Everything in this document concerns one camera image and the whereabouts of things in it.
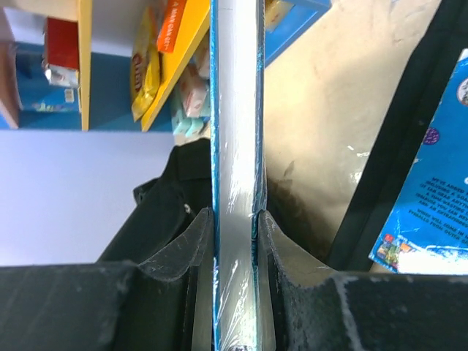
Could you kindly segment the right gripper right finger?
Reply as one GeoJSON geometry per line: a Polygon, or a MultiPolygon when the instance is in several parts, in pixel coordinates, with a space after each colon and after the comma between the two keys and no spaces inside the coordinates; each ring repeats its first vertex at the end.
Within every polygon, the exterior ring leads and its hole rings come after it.
{"type": "Polygon", "coordinates": [[[270,350],[465,350],[467,278],[338,272],[258,219],[270,350]]]}

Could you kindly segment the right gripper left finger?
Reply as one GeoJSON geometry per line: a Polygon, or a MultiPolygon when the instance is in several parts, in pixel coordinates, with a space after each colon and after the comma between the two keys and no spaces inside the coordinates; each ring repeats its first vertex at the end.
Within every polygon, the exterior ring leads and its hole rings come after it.
{"type": "Polygon", "coordinates": [[[3,350],[210,350],[213,214],[141,264],[1,269],[3,350]]]}

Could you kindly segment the blue children's book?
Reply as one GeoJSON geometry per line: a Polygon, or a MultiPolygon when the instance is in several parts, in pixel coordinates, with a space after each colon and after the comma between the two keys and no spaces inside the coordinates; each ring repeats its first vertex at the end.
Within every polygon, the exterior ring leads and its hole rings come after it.
{"type": "Polygon", "coordinates": [[[394,273],[467,274],[466,50],[369,259],[394,273]]]}

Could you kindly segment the black backpack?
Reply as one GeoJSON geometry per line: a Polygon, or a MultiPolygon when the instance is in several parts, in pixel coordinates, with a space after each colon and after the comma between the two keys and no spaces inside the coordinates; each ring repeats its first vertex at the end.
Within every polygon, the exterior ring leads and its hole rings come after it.
{"type": "MultiPolygon", "coordinates": [[[[267,208],[288,237],[340,271],[363,271],[366,253],[390,216],[412,161],[449,81],[456,54],[467,43],[467,3],[442,1],[413,50],[387,110],[341,225],[333,238],[308,210],[311,194],[325,204],[317,183],[268,178],[267,208]]],[[[211,204],[209,145],[201,139],[175,147],[160,177],[134,190],[135,210],[103,252],[104,261],[140,263],[179,237],[211,204]]]]}

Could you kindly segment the light blue hardcover book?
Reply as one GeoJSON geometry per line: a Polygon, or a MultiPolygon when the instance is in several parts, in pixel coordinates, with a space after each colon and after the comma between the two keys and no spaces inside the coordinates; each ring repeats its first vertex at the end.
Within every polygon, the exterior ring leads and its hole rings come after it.
{"type": "Polygon", "coordinates": [[[211,2],[211,180],[216,350],[259,350],[257,221],[263,153],[265,5],[211,2]]]}

